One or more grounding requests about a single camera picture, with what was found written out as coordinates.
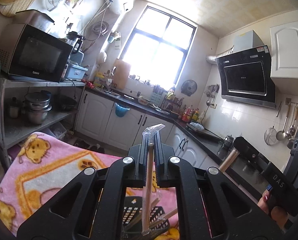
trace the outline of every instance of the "window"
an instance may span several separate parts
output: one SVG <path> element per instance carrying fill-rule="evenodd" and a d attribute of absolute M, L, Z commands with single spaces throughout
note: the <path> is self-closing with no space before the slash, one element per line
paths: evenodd
<path fill-rule="evenodd" d="M 168 90 L 178 81 L 194 31 L 190 24 L 148 6 L 120 58 L 131 64 L 130 75 Z"/>

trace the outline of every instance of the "human hand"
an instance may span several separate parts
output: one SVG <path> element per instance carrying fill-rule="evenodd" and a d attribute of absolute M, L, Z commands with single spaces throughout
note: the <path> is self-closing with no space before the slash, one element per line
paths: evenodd
<path fill-rule="evenodd" d="M 269 214 L 269 208 L 267 205 L 267 200 L 270 197 L 270 192 L 268 190 L 265 190 L 265 192 L 262 194 L 262 198 L 258 202 L 258 207 L 260 207 L 266 214 Z M 288 220 L 288 213 L 281 207 L 274 207 L 271 210 L 271 218 L 276 221 L 277 225 L 283 229 L 284 225 L 286 224 Z"/>

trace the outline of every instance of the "silver round bolt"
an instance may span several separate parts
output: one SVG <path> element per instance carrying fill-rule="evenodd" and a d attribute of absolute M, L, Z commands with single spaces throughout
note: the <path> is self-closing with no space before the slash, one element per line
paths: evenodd
<path fill-rule="evenodd" d="M 172 156 L 172 157 L 170 157 L 170 161 L 172 163 L 179 163 L 180 162 L 180 158 L 177 157 L 177 156 Z"/>
<path fill-rule="evenodd" d="M 215 167 L 210 167 L 210 168 L 208 169 L 208 171 L 209 171 L 209 173 L 212 174 L 212 175 L 217 175 L 218 172 L 219 172 L 218 169 L 215 168 Z"/>
<path fill-rule="evenodd" d="M 132 163 L 133 162 L 133 158 L 132 157 L 124 157 L 123 160 L 122 160 L 124 163 Z"/>
<path fill-rule="evenodd" d="M 86 175 L 91 175 L 95 172 L 95 169 L 94 168 L 86 168 L 85 169 L 85 174 Z"/>

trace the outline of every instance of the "black plastic basket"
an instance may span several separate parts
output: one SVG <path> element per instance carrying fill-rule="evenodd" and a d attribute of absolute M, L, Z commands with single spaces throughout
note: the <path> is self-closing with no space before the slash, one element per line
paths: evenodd
<path fill-rule="evenodd" d="M 123 240 L 154 240 L 157 236 L 167 232 L 170 229 L 170 223 L 168 220 L 160 223 L 155 226 L 150 233 L 143 236 L 141 234 L 142 231 L 142 223 L 141 220 L 137 222 L 134 226 L 132 226 L 128 231 L 124 231 L 124 228 L 132 222 L 134 217 L 138 214 L 141 215 L 142 212 L 142 197 L 131 196 L 125 198 L 124 203 L 124 211 L 123 211 L 123 219 L 122 219 L 122 234 L 121 239 Z M 164 214 L 164 210 L 160 206 L 155 206 L 150 213 L 150 222 L 153 222 L 157 219 L 158 216 Z"/>

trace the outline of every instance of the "pink blanket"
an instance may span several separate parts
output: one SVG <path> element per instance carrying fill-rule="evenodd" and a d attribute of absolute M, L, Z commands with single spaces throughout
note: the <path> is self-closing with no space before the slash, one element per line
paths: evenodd
<path fill-rule="evenodd" d="M 86 167 L 103 169 L 119 157 L 74 147 L 36 132 L 30 135 L 0 184 L 0 219 L 17 234 L 19 226 Z M 142 196 L 128 188 L 127 195 Z M 174 188 L 160 189 L 153 175 L 152 199 L 165 212 L 177 207 Z M 178 216 L 169 219 L 170 230 L 156 240 L 179 239 Z"/>

